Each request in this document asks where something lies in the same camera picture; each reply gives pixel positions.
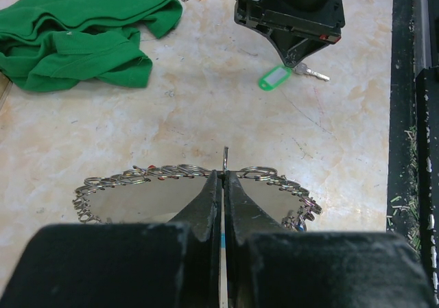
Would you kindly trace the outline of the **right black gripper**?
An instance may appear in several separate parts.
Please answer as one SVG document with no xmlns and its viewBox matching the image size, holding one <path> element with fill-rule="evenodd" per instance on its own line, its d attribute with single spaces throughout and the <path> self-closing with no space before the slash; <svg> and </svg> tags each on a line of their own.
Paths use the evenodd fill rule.
<svg viewBox="0 0 439 308">
<path fill-rule="evenodd" d="M 268 35 L 281 61 L 290 69 L 342 37 L 342 0 L 328 0 L 316 11 L 298 10 L 281 0 L 235 1 L 235 22 Z"/>
</svg>

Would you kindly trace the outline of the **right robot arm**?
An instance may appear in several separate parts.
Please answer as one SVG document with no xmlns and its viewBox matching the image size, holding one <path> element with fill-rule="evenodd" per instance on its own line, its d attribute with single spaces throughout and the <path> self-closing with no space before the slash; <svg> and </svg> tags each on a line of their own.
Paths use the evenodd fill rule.
<svg viewBox="0 0 439 308">
<path fill-rule="evenodd" d="M 345 25 L 342 0 L 235 0 L 234 21 L 265 37 L 290 69 L 336 44 Z"/>
</svg>

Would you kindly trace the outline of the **green tag key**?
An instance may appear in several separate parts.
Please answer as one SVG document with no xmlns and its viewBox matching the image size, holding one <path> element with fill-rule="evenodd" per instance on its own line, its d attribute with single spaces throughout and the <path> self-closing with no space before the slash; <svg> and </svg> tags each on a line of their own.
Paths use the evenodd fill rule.
<svg viewBox="0 0 439 308">
<path fill-rule="evenodd" d="M 259 79 L 258 86 L 263 91 L 273 91 L 284 83 L 292 73 L 295 73 L 296 75 L 313 76 L 325 82 L 331 80 L 329 76 L 318 73 L 317 71 L 310 69 L 304 62 L 300 62 L 293 69 L 286 66 L 274 67 Z"/>
</svg>

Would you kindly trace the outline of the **large keyring with blue handle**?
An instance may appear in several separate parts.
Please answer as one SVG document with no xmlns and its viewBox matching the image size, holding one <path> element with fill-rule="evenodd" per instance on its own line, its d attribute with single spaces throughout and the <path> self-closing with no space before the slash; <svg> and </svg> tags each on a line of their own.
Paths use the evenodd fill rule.
<svg viewBox="0 0 439 308">
<path fill-rule="evenodd" d="M 306 222 L 321 214 L 321 206 L 299 183 L 271 167 L 244 167 L 237 182 L 226 183 L 225 165 L 212 171 L 195 165 L 133 167 L 110 177 L 91 177 L 75 190 L 73 207 L 84 224 L 186 222 L 201 237 L 214 238 L 219 248 L 220 291 L 223 307 L 236 307 L 234 259 L 227 259 L 230 243 L 226 217 L 233 211 L 244 235 L 284 228 L 305 232 Z"/>
</svg>

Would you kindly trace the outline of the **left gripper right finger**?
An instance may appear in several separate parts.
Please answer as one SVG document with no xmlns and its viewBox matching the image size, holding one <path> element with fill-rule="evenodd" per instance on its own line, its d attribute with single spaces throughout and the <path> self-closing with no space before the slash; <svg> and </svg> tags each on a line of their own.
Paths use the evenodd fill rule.
<svg viewBox="0 0 439 308">
<path fill-rule="evenodd" d="M 292 232 L 224 182 L 230 307 L 434 307 L 429 279 L 394 233 Z"/>
</svg>

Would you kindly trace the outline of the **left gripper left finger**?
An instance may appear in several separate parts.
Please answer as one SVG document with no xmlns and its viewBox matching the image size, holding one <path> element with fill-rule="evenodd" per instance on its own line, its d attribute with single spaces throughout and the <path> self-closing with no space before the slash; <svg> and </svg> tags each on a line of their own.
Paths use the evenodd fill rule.
<svg viewBox="0 0 439 308">
<path fill-rule="evenodd" d="M 218 307 L 219 248 L 186 222 L 52 224 L 26 245 L 10 307 Z"/>
</svg>

